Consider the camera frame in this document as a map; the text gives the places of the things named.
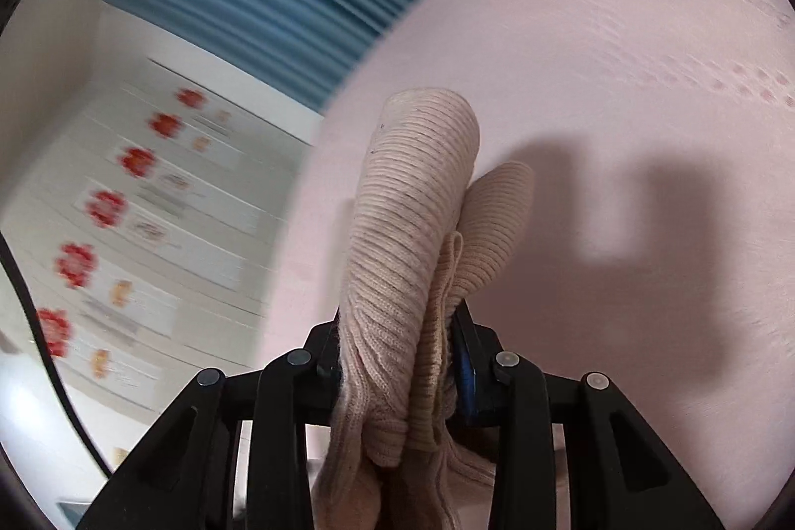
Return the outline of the pink knit sweater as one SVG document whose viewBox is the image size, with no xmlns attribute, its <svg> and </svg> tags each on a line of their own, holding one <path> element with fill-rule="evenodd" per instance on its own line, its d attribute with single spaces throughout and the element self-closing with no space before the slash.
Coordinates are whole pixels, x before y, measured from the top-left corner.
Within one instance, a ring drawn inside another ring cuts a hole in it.
<svg viewBox="0 0 795 530">
<path fill-rule="evenodd" d="M 493 491 L 493 465 L 447 430 L 450 324 L 516 253 L 534 175 L 508 161 L 476 176 L 478 150 L 476 114 L 458 93 L 409 89 L 384 104 L 345 251 L 318 528 L 455 529 Z"/>
</svg>

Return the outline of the white wardrobe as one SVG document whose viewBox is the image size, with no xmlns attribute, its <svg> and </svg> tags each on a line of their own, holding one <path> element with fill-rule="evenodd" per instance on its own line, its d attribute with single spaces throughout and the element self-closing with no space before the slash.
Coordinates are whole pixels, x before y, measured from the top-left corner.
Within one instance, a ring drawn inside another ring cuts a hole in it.
<svg viewBox="0 0 795 530">
<path fill-rule="evenodd" d="M 195 371 L 248 370 L 320 116 L 113 6 L 1 203 L 55 363 L 89 418 L 153 420 Z"/>
</svg>

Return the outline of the pink bed sheet mattress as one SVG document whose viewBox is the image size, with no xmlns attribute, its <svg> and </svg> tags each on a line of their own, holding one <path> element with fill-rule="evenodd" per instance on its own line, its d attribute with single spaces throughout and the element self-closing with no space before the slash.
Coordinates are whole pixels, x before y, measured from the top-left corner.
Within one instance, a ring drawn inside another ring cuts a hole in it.
<svg viewBox="0 0 795 530">
<path fill-rule="evenodd" d="M 337 306 L 365 148 L 392 93 L 469 100 L 477 171 L 535 173 L 480 323 L 543 370 L 598 370 L 722 522 L 794 466 L 794 11 L 787 0 L 423 0 L 327 108 L 280 245 L 258 361 Z"/>
</svg>

